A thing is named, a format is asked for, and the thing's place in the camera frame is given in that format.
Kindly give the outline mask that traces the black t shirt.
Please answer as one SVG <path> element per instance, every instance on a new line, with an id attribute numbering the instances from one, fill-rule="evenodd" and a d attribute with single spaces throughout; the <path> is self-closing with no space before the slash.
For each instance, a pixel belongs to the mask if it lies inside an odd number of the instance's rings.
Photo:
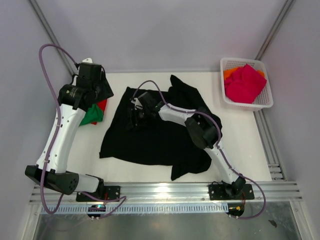
<path id="1" fill-rule="evenodd" d="M 171 180 L 209 169 L 211 158 L 192 142 L 187 128 L 170 121 L 150 119 L 137 129 L 129 128 L 129 110 L 134 94 L 142 89 L 127 87 L 106 131 L 99 152 L 102 158 L 117 158 L 142 165 L 171 166 Z"/>

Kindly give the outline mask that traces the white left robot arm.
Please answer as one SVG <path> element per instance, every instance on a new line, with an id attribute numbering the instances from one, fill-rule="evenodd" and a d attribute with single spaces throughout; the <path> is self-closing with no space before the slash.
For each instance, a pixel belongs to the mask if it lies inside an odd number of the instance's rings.
<path id="1" fill-rule="evenodd" d="M 59 110 L 44 147 L 35 165 L 28 165 L 25 175 L 38 185 L 65 195 L 87 192 L 94 201 L 105 195 L 102 179 L 67 170 L 69 153 L 78 127 L 92 105 L 114 94 L 102 65 L 91 58 L 79 64 L 74 83 L 64 85 L 57 97 Z"/>

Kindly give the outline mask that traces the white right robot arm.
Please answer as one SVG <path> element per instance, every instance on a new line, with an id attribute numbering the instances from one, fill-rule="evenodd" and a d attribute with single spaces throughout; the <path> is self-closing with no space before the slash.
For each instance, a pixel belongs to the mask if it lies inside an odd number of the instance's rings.
<path id="1" fill-rule="evenodd" d="M 223 152 L 222 133 L 218 123 L 204 108 L 186 109 L 157 101 L 149 92 L 130 99 L 129 129 L 137 129 L 148 121 L 159 119 L 186 127 L 193 144 L 204 150 L 216 163 L 224 193 L 229 199 L 244 198 L 246 179 L 228 162 Z"/>

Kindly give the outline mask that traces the red t shirt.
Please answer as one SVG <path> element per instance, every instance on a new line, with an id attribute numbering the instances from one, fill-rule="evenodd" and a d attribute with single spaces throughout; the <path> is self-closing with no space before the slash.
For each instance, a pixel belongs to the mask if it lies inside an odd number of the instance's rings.
<path id="1" fill-rule="evenodd" d="M 107 107 L 107 100 L 102 100 L 92 106 L 92 121 L 91 124 L 96 125 L 103 121 L 105 110 Z"/>

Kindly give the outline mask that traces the green t shirt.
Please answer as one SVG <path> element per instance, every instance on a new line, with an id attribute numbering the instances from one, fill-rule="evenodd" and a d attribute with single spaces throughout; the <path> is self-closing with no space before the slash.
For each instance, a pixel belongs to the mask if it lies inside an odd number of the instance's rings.
<path id="1" fill-rule="evenodd" d="M 104 111 L 100 108 L 100 106 L 96 103 L 93 104 L 92 107 L 88 109 L 85 113 L 83 119 L 80 122 L 80 126 L 84 126 L 87 124 L 96 125 L 99 122 L 102 122 L 104 118 Z"/>

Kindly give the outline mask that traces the orange t shirt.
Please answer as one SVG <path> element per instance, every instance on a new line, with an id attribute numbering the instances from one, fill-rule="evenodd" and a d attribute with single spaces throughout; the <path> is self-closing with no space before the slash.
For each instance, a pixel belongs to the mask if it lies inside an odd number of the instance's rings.
<path id="1" fill-rule="evenodd" d="M 237 71 L 240 67 L 234 67 L 228 70 L 223 71 L 223 79 L 226 80 L 229 78 L 235 71 Z M 257 70 L 257 72 L 262 76 L 265 77 L 265 74 L 263 71 Z"/>

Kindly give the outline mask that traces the pink t shirt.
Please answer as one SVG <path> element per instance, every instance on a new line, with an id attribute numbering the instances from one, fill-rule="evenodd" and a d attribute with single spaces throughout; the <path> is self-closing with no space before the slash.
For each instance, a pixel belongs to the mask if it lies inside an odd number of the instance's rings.
<path id="1" fill-rule="evenodd" d="M 267 84 L 265 77 L 250 65 L 239 66 L 226 80 L 223 80 L 227 98 L 236 103 L 252 104 Z"/>

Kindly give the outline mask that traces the white plastic basket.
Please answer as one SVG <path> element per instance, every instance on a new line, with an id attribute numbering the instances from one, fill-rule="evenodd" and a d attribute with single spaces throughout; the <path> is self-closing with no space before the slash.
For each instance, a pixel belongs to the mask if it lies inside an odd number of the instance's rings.
<path id="1" fill-rule="evenodd" d="M 237 109 L 259 111 L 274 104 L 266 67 L 262 61 L 224 57 L 220 60 L 224 102 Z"/>

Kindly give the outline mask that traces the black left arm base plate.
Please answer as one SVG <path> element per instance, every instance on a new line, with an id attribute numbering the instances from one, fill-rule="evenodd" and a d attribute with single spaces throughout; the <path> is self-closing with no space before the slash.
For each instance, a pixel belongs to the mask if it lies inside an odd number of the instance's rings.
<path id="1" fill-rule="evenodd" d="M 99 186 L 97 191 L 88 192 L 90 196 L 97 198 L 99 202 L 101 200 L 104 200 L 104 201 L 116 200 L 118 202 L 120 193 L 121 193 L 121 187 L 119 185 Z M 81 202 L 98 202 L 97 200 L 92 199 L 83 193 L 79 193 L 76 195 L 76 201 L 80 203 Z"/>

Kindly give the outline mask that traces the left rear frame post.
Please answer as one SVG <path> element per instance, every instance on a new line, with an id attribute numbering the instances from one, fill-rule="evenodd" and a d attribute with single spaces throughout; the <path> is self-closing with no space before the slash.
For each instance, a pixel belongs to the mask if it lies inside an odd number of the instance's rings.
<path id="1" fill-rule="evenodd" d="M 60 46 L 60 43 L 55 35 L 55 33 L 53 32 L 47 18 L 45 17 L 39 3 L 37 0 L 27 0 L 28 4 L 30 5 L 32 11 L 34 12 L 38 22 L 40 23 L 40 25 L 42 26 L 45 34 L 47 35 L 49 42 L 51 44 Z M 68 57 L 59 49 L 55 50 L 60 58 L 60 60 L 62 61 L 64 67 L 67 69 L 67 71 L 69 72 L 70 75 L 74 74 L 74 70 L 72 65 L 70 64 Z"/>

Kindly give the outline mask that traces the frame post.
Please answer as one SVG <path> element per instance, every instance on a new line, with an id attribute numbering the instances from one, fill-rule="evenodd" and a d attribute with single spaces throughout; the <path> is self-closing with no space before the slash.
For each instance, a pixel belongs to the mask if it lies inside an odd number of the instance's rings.
<path id="1" fill-rule="evenodd" d="M 296 0 L 285 0 L 283 6 L 281 7 L 277 17 L 275 18 L 270 30 L 268 31 L 256 57 L 255 60 L 261 61 L 266 54 L 268 48 L 271 46 L 273 40 L 275 39 L 277 33 L 280 31 L 281 26 L 285 22 L 287 16 L 289 15 L 292 7 L 295 5 Z"/>
<path id="2" fill-rule="evenodd" d="M 37 0 L 27 0 L 28 4 L 30 5 L 32 11 L 34 12 L 38 22 L 40 23 L 40 25 L 42 26 L 45 34 L 47 35 L 49 42 L 51 44 L 60 46 L 60 43 L 55 35 L 55 33 L 53 32 L 47 18 L 45 17 L 39 3 Z M 67 69 L 67 71 L 69 72 L 70 75 L 74 74 L 74 70 L 72 65 L 70 64 L 68 57 L 59 49 L 55 50 L 60 58 L 60 60 L 62 61 L 64 67 Z"/>

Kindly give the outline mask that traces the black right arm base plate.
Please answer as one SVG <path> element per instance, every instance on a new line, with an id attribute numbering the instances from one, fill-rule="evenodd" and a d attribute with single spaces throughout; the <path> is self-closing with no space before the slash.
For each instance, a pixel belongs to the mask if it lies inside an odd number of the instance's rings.
<path id="1" fill-rule="evenodd" d="M 213 182 L 208 185 L 208 194 L 211 201 L 255 199 L 251 184 L 245 184 L 240 191 L 234 193 L 229 186 L 223 183 Z"/>

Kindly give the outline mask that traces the aluminium front rail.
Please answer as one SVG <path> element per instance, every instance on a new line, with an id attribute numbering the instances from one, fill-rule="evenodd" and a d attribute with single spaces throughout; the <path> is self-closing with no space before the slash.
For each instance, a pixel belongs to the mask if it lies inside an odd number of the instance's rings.
<path id="1" fill-rule="evenodd" d="M 126 196 L 126 202 L 138 203 L 209 203 L 211 190 L 208 182 L 106 182 L 110 189 L 119 186 L 119 195 Z M 303 196 L 296 182 L 267 181 L 251 183 L 245 190 L 247 202 L 296 202 Z"/>

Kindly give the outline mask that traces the right rear frame post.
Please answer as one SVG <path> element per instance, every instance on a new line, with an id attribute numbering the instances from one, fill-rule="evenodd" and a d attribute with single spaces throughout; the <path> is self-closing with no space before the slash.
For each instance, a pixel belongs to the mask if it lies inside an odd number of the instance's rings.
<path id="1" fill-rule="evenodd" d="M 283 6 L 281 7 L 277 17 L 275 18 L 270 30 L 268 31 L 256 57 L 255 60 L 261 61 L 266 54 L 268 48 L 271 46 L 273 40 L 275 39 L 277 33 L 280 31 L 281 26 L 285 22 L 287 16 L 289 15 L 292 7 L 295 5 L 296 0 L 285 0 Z"/>

